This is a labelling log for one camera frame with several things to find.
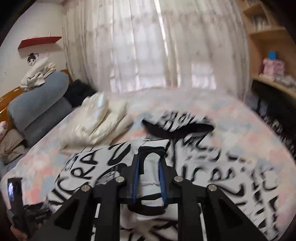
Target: pink box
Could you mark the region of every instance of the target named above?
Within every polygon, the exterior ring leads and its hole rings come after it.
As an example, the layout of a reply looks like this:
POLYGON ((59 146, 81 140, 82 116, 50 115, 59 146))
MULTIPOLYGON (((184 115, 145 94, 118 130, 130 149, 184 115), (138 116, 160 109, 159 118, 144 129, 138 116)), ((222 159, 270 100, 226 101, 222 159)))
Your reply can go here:
POLYGON ((265 58, 263 60, 263 65, 263 74, 266 74, 271 77, 283 77, 285 74, 285 63, 282 60, 265 58))

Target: wall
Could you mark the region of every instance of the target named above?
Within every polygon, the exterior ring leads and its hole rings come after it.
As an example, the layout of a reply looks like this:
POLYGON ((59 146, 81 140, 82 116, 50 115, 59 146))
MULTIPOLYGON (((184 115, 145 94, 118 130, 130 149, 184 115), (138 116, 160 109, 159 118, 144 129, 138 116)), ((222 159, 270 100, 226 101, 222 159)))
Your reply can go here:
POLYGON ((21 40, 34 37, 62 36, 63 6, 54 3, 34 3, 9 31, 0 47, 0 97, 19 86, 21 79, 31 68, 27 59, 30 53, 39 53, 36 60, 46 56, 58 69, 66 68, 63 40, 17 49, 21 40))

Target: cartoon face wall decal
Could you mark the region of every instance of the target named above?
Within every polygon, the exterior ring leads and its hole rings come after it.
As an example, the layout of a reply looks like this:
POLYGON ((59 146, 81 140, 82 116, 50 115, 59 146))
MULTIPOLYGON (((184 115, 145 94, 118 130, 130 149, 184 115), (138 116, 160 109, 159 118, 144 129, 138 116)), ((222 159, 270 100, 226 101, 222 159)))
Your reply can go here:
POLYGON ((28 55, 28 65, 32 66, 36 63, 36 56, 37 55, 39 57, 38 53, 30 53, 30 55, 28 55))

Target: sheer white curtain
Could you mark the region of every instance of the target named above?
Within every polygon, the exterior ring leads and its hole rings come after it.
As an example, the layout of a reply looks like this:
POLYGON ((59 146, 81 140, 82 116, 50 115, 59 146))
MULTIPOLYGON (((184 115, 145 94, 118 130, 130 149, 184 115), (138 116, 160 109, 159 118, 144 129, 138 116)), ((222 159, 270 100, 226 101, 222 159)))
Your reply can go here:
POLYGON ((68 0, 63 33, 70 74, 100 91, 249 89, 236 0, 68 0))

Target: floral bedspread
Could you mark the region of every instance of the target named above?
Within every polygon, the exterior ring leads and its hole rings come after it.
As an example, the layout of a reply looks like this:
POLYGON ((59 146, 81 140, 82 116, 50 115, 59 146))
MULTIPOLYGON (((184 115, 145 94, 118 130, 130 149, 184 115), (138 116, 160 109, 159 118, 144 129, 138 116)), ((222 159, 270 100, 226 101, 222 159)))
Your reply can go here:
MULTIPOLYGON (((296 213, 296 166, 276 135, 247 106, 225 94, 199 89, 149 89, 110 98, 126 98, 128 112, 134 117, 131 129, 113 143, 145 137, 147 133, 141 121, 155 112, 188 111, 212 119, 216 124, 215 145, 257 165, 274 168, 279 177, 279 197, 275 203, 277 227, 280 233, 286 230, 296 213)), ((69 157, 59 152, 59 137, 74 115, 75 111, 53 128, 1 180, 0 190, 8 209, 8 178, 23 178, 24 204, 43 202, 46 193, 53 189, 54 181, 69 157)))

